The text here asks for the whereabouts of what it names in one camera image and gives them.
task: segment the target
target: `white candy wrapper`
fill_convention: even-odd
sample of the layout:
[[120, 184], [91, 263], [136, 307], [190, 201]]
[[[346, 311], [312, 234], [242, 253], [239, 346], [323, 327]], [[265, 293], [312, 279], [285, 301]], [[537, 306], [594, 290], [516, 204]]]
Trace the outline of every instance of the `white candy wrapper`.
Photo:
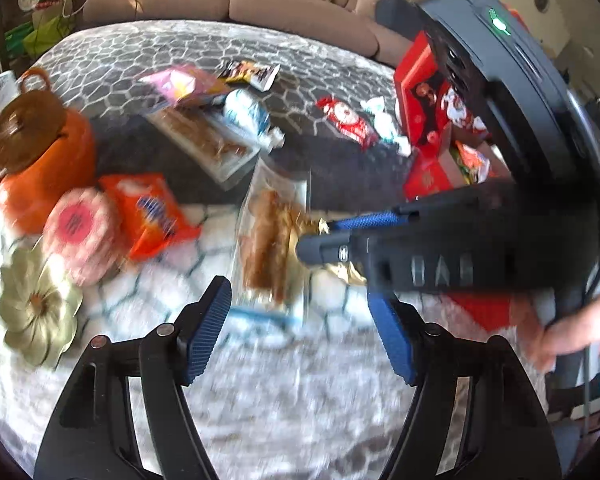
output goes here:
[[260, 100], [244, 89], [231, 92], [224, 101], [223, 115], [227, 120], [244, 130], [245, 137], [270, 153], [285, 142], [280, 128], [271, 126], [269, 112]]
[[373, 97], [369, 101], [360, 101], [360, 106], [373, 117], [374, 128], [384, 142], [398, 144], [401, 155], [411, 155], [409, 139], [400, 134], [400, 127], [392, 115], [384, 111], [384, 97]]

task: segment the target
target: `gold foil wrapper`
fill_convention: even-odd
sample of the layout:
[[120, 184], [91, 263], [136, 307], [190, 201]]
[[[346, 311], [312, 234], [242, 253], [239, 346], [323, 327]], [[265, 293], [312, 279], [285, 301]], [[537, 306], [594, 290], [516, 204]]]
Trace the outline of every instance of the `gold foil wrapper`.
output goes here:
[[[329, 225], [324, 218], [320, 218], [318, 221], [318, 233], [321, 235], [329, 234]], [[349, 285], [366, 285], [366, 278], [358, 272], [353, 262], [326, 264], [324, 268]]]

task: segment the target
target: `plastic food package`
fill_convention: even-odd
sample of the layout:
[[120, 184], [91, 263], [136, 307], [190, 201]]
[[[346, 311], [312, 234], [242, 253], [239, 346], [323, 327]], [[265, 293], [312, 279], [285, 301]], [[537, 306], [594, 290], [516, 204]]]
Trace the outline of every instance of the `plastic food package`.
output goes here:
[[153, 258], [200, 236], [200, 226], [189, 225], [161, 174], [106, 175], [99, 183], [118, 206], [129, 260]]
[[146, 118], [224, 190], [235, 186], [255, 165], [259, 146], [254, 142], [248, 145], [237, 128], [218, 120], [215, 114], [196, 108], [163, 107]]
[[221, 103], [231, 91], [216, 76], [193, 65], [174, 66], [145, 75], [140, 81], [154, 85], [172, 106]]
[[93, 285], [122, 256], [116, 207], [93, 187], [72, 189], [46, 220], [42, 243], [46, 256], [56, 254], [62, 259], [72, 282]]
[[318, 99], [316, 106], [322, 109], [341, 134], [355, 140], [363, 150], [378, 141], [378, 134], [346, 103], [331, 96]]
[[290, 175], [259, 158], [238, 218], [232, 305], [304, 319], [306, 269], [296, 258], [307, 222], [307, 174]]
[[467, 184], [480, 184], [487, 180], [491, 169], [491, 163], [489, 159], [478, 150], [474, 150], [456, 140], [455, 143], [449, 147], [449, 152], [460, 168], [462, 176], [464, 176]]
[[231, 92], [224, 101], [222, 113], [229, 122], [243, 129], [251, 142], [256, 142], [267, 153], [285, 143], [285, 134], [280, 128], [271, 126], [269, 112], [247, 90]]
[[266, 92], [280, 72], [280, 65], [262, 65], [253, 61], [225, 61], [216, 71], [216, 77], [225, 83], [249, 83], [256, 90]]

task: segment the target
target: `brown couch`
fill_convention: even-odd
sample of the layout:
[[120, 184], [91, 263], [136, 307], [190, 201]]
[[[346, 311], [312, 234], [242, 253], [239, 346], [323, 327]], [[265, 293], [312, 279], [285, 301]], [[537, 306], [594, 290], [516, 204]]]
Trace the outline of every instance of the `brown couch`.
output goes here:
[[87, 0], [83, 27], [133, 20], [214, 20], [272, 28], [397, 66], [411, 42], [378, 25], [367, 0]]

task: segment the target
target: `candy bar wrapper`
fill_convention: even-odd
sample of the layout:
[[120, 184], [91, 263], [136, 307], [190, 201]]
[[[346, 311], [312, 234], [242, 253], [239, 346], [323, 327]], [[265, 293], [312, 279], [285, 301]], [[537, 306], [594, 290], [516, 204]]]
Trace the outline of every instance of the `candy bar wrapper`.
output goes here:
[[285, 135], [280, 128], [271, 126], [271, 118], [264, 104], [247, 90], [231, 92], [224, 101], [222, 114], [229, 123], [241, 130], [240, 135], [245, 142], [255, 143], [267, 153], [285, 142]]
[[216, 71], [216, 77], [225, 83], [249, 83], [260, 92], [269, 91], [280, 72], [280, 65], [262, 65], [253, 61], [225, 61]]
[[[329, 224], [325, 218], [320, 218], [318, 221], [307, 224], [306, 232], [328, 235], [330, 232]], [[353, 262], [325, 264], [324, 268], [349, 285], [366, 285], [366, 278], [356, 269]]]
[[249, 173], [260, 148], [217, 117], [197, 108], [154, 108], [145, 118], [169, 137], [224, 190]]
[[480, 184], [487, 180], [490, 174], [491, 162], [478, 150], [474, 150], [456, 140], [449, 147], [449, 153], [451, 153], [460, 168], [467, 184]]
[[220, 104], [231, 91], [216, 76], [193, 65], [174, 66], [139, 80], [153, 85], [171, 106]]
[[355, 140], [363, 150], [378, 142], [378, 134], [346, 103], [331, 96], [319, 99], [316, 106], [322, 109], [341, 134]]
[[308, 271], [296, 258], [298, 237], [311, 227], [308, 174], [288, 174], [261, 155], [238, 218], [230, 281], [232, 305], [302, 323]]

